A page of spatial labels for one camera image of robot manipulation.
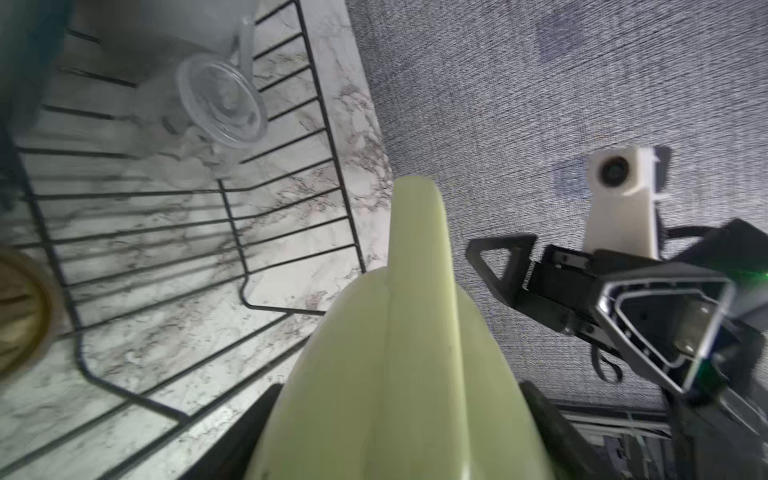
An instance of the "green plastic object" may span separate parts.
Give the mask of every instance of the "green plastic object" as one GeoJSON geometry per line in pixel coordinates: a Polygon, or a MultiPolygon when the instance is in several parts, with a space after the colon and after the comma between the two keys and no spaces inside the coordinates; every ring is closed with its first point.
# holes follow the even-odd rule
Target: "green plastic object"
{"type": "Polygon", "coordinates": [[[395,182],[387,267],[333,303],[245,475],[300,478],[554,478],[515,377],[455,284],[430,180],[395,182]]]}

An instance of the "dish drying rack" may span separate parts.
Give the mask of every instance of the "dish drying rack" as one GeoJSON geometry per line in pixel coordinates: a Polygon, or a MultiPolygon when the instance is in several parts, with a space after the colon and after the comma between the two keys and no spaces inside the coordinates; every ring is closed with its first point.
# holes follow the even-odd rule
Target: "dish drying rack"
{"type": "MultiPolygon", "coordinates": [[[[113,193],[95,193],[95,194],[36,194],[33,190],[31,180],[25,171],[25,167],[23,163],[18,158],[16,159],[18,161],[18,165],[17,165],[18,171],[16,172],[16,174],[19,177],[20,183],[22,185],[24,200],[28,205],[28,211],[29,211],[31,220],[35,226],[35,229],[37,230],[39,241],[34,243],[16,244],[14,245],[14,247],[22,251],[24,249],[35,249],[35,248],[43,249],[45,251],[45,255],[48,259],[48,263],[51,268],[53,277],[61,284],[61,289],[65,298],[66,311],[68,313],[68,316],[71,321],[71,326],[72,326],[71,332],[63,333],[60,337],[68,337],[68,338],[74,339],[75,361],[76,361],[78,370],[83,375],[83,377],[85,377],[86,380],[89,381],[89,383],[96,385],[111,394],[121,397],[123,399],[123,402],[115,406],[114,408],[111,408],[108,411],[100,414],[99,416],[93,419],[90,419],[85,423],[77,426],[76,428],[65,433],[64,435],[60,435],[59,437],[57,437],[56,439],[53,439],[52,441],[46,443],[45,445],[39,448],[36,448],[31,452],[26,453],[21,458],[17,458],[16,460],[6,465],[5,467],[0,468],[0,478],[8,476],[13,472],[18,471],[20,468],[31,464],[36,459],[41,458],[44,455],[48,454],[49,452],[52,452],[54,449],[58,448],[59,446],[76,439],[78,436],[83,435],[84,433],[93,429],[97,425],[100,425],[102,422],[107,421],[108,419],[114,417],[120,412],[123,412],[124,410],[128,409],[131,406],[138,406],[143,409],[149,409],[152,412],[156,412],[160,415],[163,415],[165,417],[168,417],[169,419],[174,420],[176,422],[175,426],[167,430],[165,433],[162,433],[160,436],[158,436],[154,440],[147,443],[144,447],[138,449],[136,452],[134,452],[132,455],[124,459],[122,462],[108,469],[103,475],[99,477],[99,479],[106,480],[110,478],[121,477],[122,475],[129,472],[132,468],[141,464],[150,455],[153,455],[155,452],[157,452],[159,449],[167,445],[169,442],[174,440],[183,432],[187,431],[191,426],[195,425],[195,423],[199,422],[206,415],[209,415],[214,410],[222,406],[225,402],[232,399],[237,393],[242,392],[246,387],[252,385],[258,379],[261,379],[262,377],[264,377],[271,370],[275,369],[281,362],[288,359],[294,353],[298,352],[306,344],[309,337],[305,337],[301,339],[298,343],[294,344],[289,349],[279,354],[277,357],[271,359],[266,365],[259,368],[256,372],[249,374],[245,379],[231,386],[226,392],[219,395],[213,401],[210,401],[207,405],[198,409],[196,412],[192,414],[187,414],[185,412],[182,412],[179,409],[176,409],[162,402],[158,402],[156,400],[149,398],[150,395],[152,395],[155,392],[158,392],[165,386],[168,386],[171,383],[177,381],[178,379],[181,379],[182,377],[187,376],[192,372],[195,372],[197,369],[199,369],[202,366],[205,366],[206,364],[213,361],[217,357],[222,356],[224,353],[231,351],[232,349],[243,344],[247,340],[260,335],[261,333],[265,332],[269,328],[274,327],[277,323],[283,322],[284,320],[290,318],[293,315],[301,314],[301,315],[311,315],[311,316],[322,316],[325,313],[322,310],[297,309],[297,308],[292,308],[288,306],[264,306],[264,305],[254,305],[250,303],[247,299],[245,289],[248,283],[248,279],[251,275],[255,273],[260,273],[264,270],[268,270],[278,266],[284,266],[287,264],[300,262],[302,260],[308,260],[309,258],[312,258],[312,257],[328,255],[328,254],[331,254],[340,250],[345,250],[345,249],[355,250],[357,262],[359,265],[359,272],[364,273],[366,271],[366,266],[365,266],[363,254],[360,248],[360,242],[359,242],[358,234],[356,231],[356,226],[354,224],[352,211],[349,205],[349,197],[346,191],[346,186],[344,184],[341,165],[339,164],[339,158],[338,158],[338,154],[336,153],[336,146],[334,144],[333,134],[330,129],[330,122],[328,118],[326,105],[325,105],[325,102],[323,101],[322,90],[319,84],[318,75],[316,73],[315,59],[313,57],[309,39],[307,38],[306,23],[304,20],[300,1],[289,0],[288,2],[284,2],[283,4],[277,6],[270,12],[266,13],[264,16],[259,17],[258,20],[256,20],[255,26],[258,28],[259,24],[269,20],[274,15],[278,15],[284,9],[289,8],[291,5],[294,5],[296,9],[296,16],[299,20],[300,31],[298,31],[297,33],[287,38],[280,40],[278,43],[274,45],[271,45],[268,49],[260,51],[257,55],[255,55],[254,61],[264,57],[265,55],[272,53],[273,51],[278,50],[279,48],[282,48],[284,45],[288,45],[292,41],[297,41],[300,39],[303,42],[304,48],[306,49],[306,56],[307,56],[306,65],[304,65],[301,68],[297,68],[295,71],[292,71],[289,74],[284,75],[274,81],[271,81],[269,84],[261,87],[259,90],[267,91],[270,88],[273,88],[284,81],[287,81],[291,78],[296,77],[297,75],[301,74],[304,71],[311,71],[313,76],[313,81],[314,81],[315,95],[308,100],[302,101],[301,103],[295,104],[290,108],[287,108],[286,110],[281,111],[280,113],[270,116],[269,120],[270,122],[275,121],[276,119],[281,118],[284,115],[290,114],[291,112],[294,112],[302,107],[305,107],[309,104],[317,103],[319,105],[319,109],[322,115],[323,126],[318,127],[314,131],[310,131],[304,135],[295,137],[289,141],[286,141],[282,144],[272,147],[267,151],[260,152],[256,156],[243,159],[241,163],[257,160],[260,157],[280,151],[293,144],[296,144],[297,142],[305,140],[308,137],[312,137],[313,135],[318,135],[318,134],[326,135],[326,139],[331,152],[331,155],[329,158],[322,160],[320,162],[311,164],[308,167],[303,167],[299,170],[291,171],[289,173],[280,175],[279,177],[270,178],[269,180],[265,180],[261,183],[255,184],[250,187],[227,188],[224,186],[223,181],[218,180],[217,188],[197,189],[197,190],[113,192],[113,193]],[[328,190],[324,190],[322,192],[319,192],[317,194],[314,194],[306,198],[295,200],[288,204],[282,204],[278,207],[273,208],[272,210],[264,211],[255,215],[250,215],[245,217],[237,217],[233,215],[233,209],[232,209],[232,205],[229,197],[231,194],[248,192],[248,191],[264,188],[267,185],[273,184],[274,182],[277,182],[279,180],[290,179],[294,175],[297,175],[301,172],[310,170],[312,168],[315,168],[324,164],[333,165],[333,168],[335,169],[336,176],[338,179],[338,185],[336,187],[328,190]],[[238,229],[236,227],[236,221],[238,220],[262,217],[262,216],[277,212],[278,210],[295,207],[299,204],[303,204],[305,202],[314,200],[318,197],[326,196],[328,194],[331,194],[332,192],[337,192],[337,191],[340,192],[342,196],[343,206],[346,212],[346,214],[343,215],[342,217],[334,218],[332,220],[328,220],[328,221],[314,224],[314,225],[309,225],[307,227],[296,229],[287,233],[282,233],[275,237],[270,237],[270,238],[258,240],[256,242],[251,242],[251,243],[243,241],[243,239],[240,236],[240,232],[238,232],[238,229]],[[138,229],[138,230],[100,232],[100,233],[93,233],[91,235],[87,235],[83,237],[64,238],[64,239],[56,240],[51,238],[47,221],[43,214],[43,210],[41,209],[41,204],[44,202],[56,202],[56,201],[62,201],[62,200],[93,200],[93,199],[117,199],[117,198],[128,199],[132,197],[159,197],[159,196],[174,196],[174,195],[188,195],[188,194],[219,194],[223,201],[223,209],[226,211],[226,216],[221,219],[206,220],[202,222],[169,224],[162,227],[149,227],[149,228],[138,229]],[[311,253],[310,255],[293,258],[293,259],[282,261],[279,263],[270,264],[259,269],[255,269],[255,270],[249,269],[248,264],[246,262],[247,257],[244,252],[245,248],[250,247],[254,244],[266,243],[271,240],[291,238],[291,236],[293,235],[297,235],[299,233],[306,232],[308,230],[312,230],[318,227],[323,227],[329,223],[335,223],[335,222],[341,222],[341,221],[346,221],[348,223],[349,231],[353,239],[352,243],[348,243],[340,247],[334,247],[331,249],[323,250],[318,253],[311,253]],[[237,274],[236,276],[226,278],[224,280],[218,280],[214,283],[211,283],[210,285],[206,285],[201,288],[196,288],[194,290],[187,291],[185,293],[173,296],[171,298],[163,299],[151,305],[142,306],[138,309],[135,309],[126,313],[121,313],[118,316],[112,316],[110,318],[102,319],[101,321],[96,323],[90,323],[86,325],[81,321],[81,314],[78,311],[78,303],[73,299],[73,296],[70,291],[71,285],[68,285],[68,282],[65,279],[61,261],[59,259],[59,255],[56,250],[57,245],[60,245],[63,243],[85,242],[89,240],[104,240],[104,239],[124,237],[128,235],[139,234],[139,233],[154,233],[154,232],[161,232],[163,230],[196,227],[204,224],[213,224],[213,223],[229,224],[230,234],[232,236],[232,240],[234,241],[234,246],[227,247],[226,250],[237,251],[240,265],[242,266],[242,273],[237,274]],[[279,316],[277,319],[262,326],[261,328],[247,334],[246,336],[239,338],[235,342],[232,342],[229,345],[225,346],[224,348],[219,349],[214,353],[211,353],[209,356],[206,356],[205,358],[200,359],[199,361],[195,362],[193,365],[190,365],[187,368],[182,369],[179,372],[176,372],[175,374],[159,382],[158,384],[148,389],[145,389],[144,391],[139,393],[131,392],[128,389],[125,389],[121,386],[115,385],[112,382],[102,379],[89,369],[85,361],[85,358],[83,357],[83,338],[85,333],[91,332],[96,329],[100,329],[106,325],[112,324],[114,322],[118,322],[121,319],[127,319],[130,316],[134,316],[136,314],[147,312],[150,310],[160,309],[169,304],[176,303],[176,302],[179,302],[180,300],[184,300],[194,296],[198,296],[204,292],[207,292],[219,286],[223,286],[224,284],[237,282],[237,281],[242,282],[242,285],[240,286],[240,301],[245,307],[252,310],[266,310],[270,312],[282,313],[282,315],[279,316]]],[[[82,41],[89,41],[94,43],[99,42],[97,38],[77,30],[70,30],[68,34],[82,41]]],[[[121,78],[111,78],[102,74],[89,72],[85,69],[73,68],[68,66],[58,66],[57,69],[60,72],[63,72],[65,74],[75,75],[79,77],[86,77],[86,78],[90,78],[91,80],[103,81],[103,82],[112,83],[112,84],[119,84],[124,87],[132,87],[132,88],[136,87],[136,85],[130,81],[126,81],[121,78]]],[[[104,120],[104,121],[114,120],[110,115],[101,114],[101,113],[92,112],[92,111],[76,110],[72,108],[63,108],[55,105],[43,105],[42,109],[44,111],[56,112],[59,114],[69,114],[69,115],[86,117],[86,118],[94,118],[94,119],[104,120]]],[[[49,156],[62,155],[62,156],[70,156],[70,157],[78,157],[78,156],[79,157],[110,157],[110,156],[121,157],[120,154],[110,154],[110,153],[91,152],[91,151],[56,150],[56,149],[47,149],[47,148],[39,149],[39,148],[19,147],[17,150],[21,154],[45,154],[49,156]]],[[[150,266],[139,267],[138,269],[134,269],[130,271],[114,273],[108,276],[104,276],[102,278],[89,280],[89,282],[115,280],[116,278],[123,275],[136,274],[138,272],[144,272],[144,271],[150,271],[150,270],[159,270],[165,267],[181,264],[184,262],[198,260],[203,257],[214,256],[219,253],[222,253],[222,250],[199,253],[192,257],[175,259],[165,263],[158,263],[150,266]]]]}

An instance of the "gray textured fabric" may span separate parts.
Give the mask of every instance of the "gray textured fabric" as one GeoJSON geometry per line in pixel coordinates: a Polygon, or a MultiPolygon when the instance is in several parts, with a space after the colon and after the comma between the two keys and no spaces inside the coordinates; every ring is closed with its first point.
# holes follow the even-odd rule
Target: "gray textured fabric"
{"type": "Polygon", "coordinates": [[[674,149],[666,225],[768,230],[768,3],[347,2],[392,169],[439,185],[456,279],[516,376],[554,399],[659,405],[650,383],[603,383],[585,343],[496,302],[463,252],[513,232],[539,235],[535,255],[581,247],[585,158],[612,146],[674,149]]]}

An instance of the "light green pitcher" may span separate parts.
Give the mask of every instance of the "light green pitcher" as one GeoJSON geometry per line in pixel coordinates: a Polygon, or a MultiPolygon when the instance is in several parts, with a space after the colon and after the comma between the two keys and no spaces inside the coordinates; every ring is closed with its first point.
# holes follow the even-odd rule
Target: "light green pitcher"
{"type": "Polygon", "coordinates": [[[245,478],[554,478],[515,377],[455,284],[445,208],[430,180],[395,182],[387,267],[333,303],[245,478]]]}

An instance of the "camera lens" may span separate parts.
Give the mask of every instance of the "camera lens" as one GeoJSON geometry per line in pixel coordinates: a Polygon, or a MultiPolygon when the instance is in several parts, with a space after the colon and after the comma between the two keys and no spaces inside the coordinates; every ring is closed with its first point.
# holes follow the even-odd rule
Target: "camera lens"
{"type": "Polygon", "coordinates": [[[618,187],[629,177],[629,162],[624,157],[611,157],[603,163],[600,180],[606,187],[618,187]]]}

